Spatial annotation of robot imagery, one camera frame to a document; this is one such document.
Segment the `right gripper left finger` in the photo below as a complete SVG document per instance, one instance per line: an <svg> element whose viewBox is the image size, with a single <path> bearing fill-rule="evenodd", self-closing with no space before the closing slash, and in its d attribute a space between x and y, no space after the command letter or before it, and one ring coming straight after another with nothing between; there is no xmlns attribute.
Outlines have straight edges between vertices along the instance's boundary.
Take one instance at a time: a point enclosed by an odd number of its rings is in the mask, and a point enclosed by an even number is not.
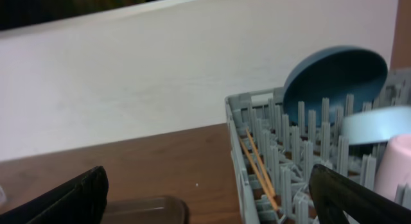
<svg viewBox="0 0 411 224"><path fill-rule="evenodd" d="M107 206L109 181L96 166L1 215L1 224L99 224Z"/></svg>

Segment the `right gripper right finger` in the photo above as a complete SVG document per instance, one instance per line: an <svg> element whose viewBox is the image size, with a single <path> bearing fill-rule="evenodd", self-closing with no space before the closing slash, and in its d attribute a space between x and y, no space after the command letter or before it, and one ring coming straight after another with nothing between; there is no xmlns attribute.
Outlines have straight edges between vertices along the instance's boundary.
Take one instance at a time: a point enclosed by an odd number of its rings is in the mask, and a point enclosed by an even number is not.
<svg viewBox="0 0 411 224"><path fill-rule="evenodd" d="M409 209L321 164L313 166L309 190L321 224L348 223L346 214L359 223L410 223Z"/></svg>

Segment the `white pink cup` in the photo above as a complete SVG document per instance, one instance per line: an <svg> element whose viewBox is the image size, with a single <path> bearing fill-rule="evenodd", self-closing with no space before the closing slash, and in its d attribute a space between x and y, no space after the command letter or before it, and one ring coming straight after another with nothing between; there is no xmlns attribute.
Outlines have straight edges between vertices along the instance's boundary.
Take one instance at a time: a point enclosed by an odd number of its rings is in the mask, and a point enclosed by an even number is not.
<svg viewBox="0 0 411 224"><path fill-rule="evenodd" d="M398 185L410 185L410 134L392 137L377 170L374 191L394 201Z"/></svg>

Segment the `light blue bowl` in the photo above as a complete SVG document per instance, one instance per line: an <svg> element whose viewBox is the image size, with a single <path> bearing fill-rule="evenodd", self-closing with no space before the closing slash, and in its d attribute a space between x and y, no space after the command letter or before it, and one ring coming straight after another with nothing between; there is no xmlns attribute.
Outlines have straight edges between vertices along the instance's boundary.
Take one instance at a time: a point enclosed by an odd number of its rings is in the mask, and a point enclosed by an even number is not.
<svg viewBox="0 0 411 224"><path fill-rule="evenodd" d="M360 112L343 118L341 135L351 145L387 142L410 133L410 106L394 106Z"/></svg>

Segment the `dark blue plate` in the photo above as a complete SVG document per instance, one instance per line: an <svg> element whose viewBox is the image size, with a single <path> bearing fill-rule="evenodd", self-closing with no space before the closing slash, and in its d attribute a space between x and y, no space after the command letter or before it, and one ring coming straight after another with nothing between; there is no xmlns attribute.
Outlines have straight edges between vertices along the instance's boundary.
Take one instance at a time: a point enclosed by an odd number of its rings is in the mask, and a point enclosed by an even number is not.
<svg viewBox="0 0 411 224"><path fill-rule="evenodd" d="M372 102L381 92L388 75L385 59L375 51L357 46L333 46L317 51L298 63L284 83L283 110L291 122L298 122L298 102L304 111L317 113L322 123L322 99L329 99L329 122L335 122L337 106L354 96L353 110Z"/></svg>

